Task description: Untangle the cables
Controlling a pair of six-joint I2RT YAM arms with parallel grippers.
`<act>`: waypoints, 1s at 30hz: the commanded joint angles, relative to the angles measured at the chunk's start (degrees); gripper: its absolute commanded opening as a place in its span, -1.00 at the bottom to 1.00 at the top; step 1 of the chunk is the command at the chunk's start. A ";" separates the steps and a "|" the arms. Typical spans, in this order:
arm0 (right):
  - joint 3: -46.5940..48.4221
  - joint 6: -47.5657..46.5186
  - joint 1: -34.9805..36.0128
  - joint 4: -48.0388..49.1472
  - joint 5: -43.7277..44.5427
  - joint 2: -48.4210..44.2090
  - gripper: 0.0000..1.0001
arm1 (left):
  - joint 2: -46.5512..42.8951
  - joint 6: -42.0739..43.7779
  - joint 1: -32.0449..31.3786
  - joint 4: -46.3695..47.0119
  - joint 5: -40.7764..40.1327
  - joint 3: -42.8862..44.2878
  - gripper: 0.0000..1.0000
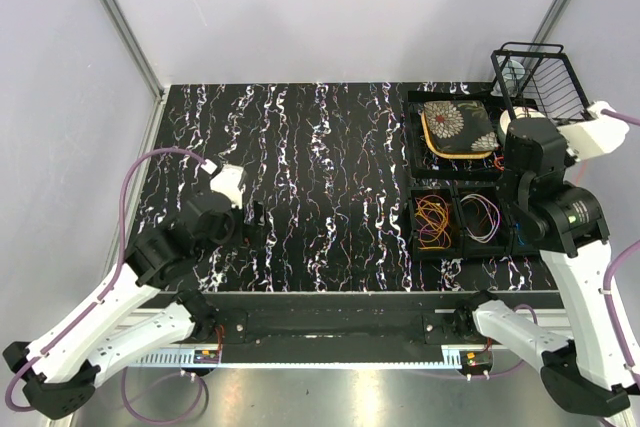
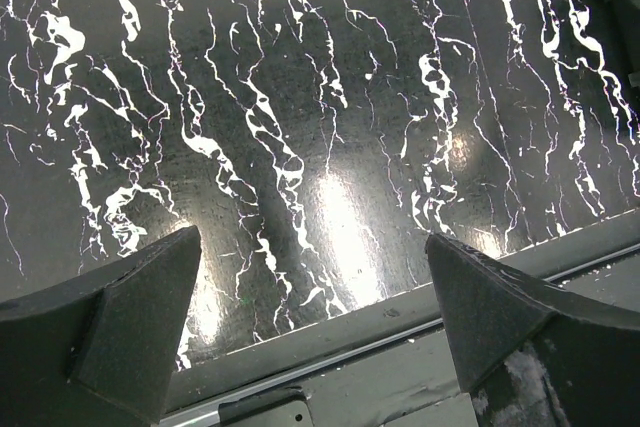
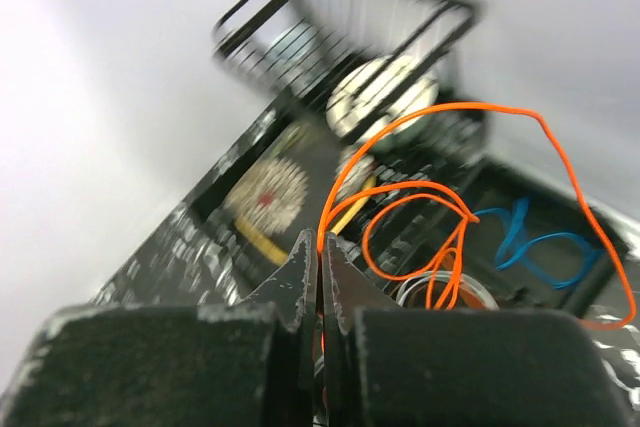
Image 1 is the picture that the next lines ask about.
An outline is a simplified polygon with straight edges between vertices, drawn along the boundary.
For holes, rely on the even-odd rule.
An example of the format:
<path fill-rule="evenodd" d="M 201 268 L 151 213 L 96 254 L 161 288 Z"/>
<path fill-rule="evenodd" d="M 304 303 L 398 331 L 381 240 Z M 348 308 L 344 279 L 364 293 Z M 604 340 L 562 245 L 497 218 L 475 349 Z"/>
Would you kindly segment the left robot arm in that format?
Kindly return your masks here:
<path fill-rule="evenodd" d="M 196 290 L 177 292 L 158 314 L 116 328 L 133 311 L 190 273 L 201 255 L 220 247 L 252 247 L 264 237 L 264 206 L 246 209 L 220 192 L 201 192 L 182 209 L 138 235 L 101 283 L 49 332 L 15 341 L 2 356 L 13 372 L 5 392 L 15 412 L 62 419 L 87 403 L 112 375 L 135 360 L 181 341 L 220 341 L 224 328 Z"/>

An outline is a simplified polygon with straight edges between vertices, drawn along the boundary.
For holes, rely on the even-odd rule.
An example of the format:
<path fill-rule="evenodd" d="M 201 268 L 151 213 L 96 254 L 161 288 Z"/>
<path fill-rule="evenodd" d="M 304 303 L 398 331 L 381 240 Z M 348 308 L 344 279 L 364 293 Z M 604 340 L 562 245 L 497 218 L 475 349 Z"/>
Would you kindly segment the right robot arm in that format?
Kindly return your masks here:
<path fill-rule="evenodd" d="M 608 422 L 639 392 L 639 343 L 615 282 L 603 209 L 564 176 L 569 150 L 609 153 L 628 130 L 604 118 L 558 127 L 547 117 L 521 117 L 507 127 L 498 191 L 552 274 L 572 335 L 545 330 L 487 291 L 453 321 L 463 342 L 491 339 L 536 370 L 563 410 Z"/>

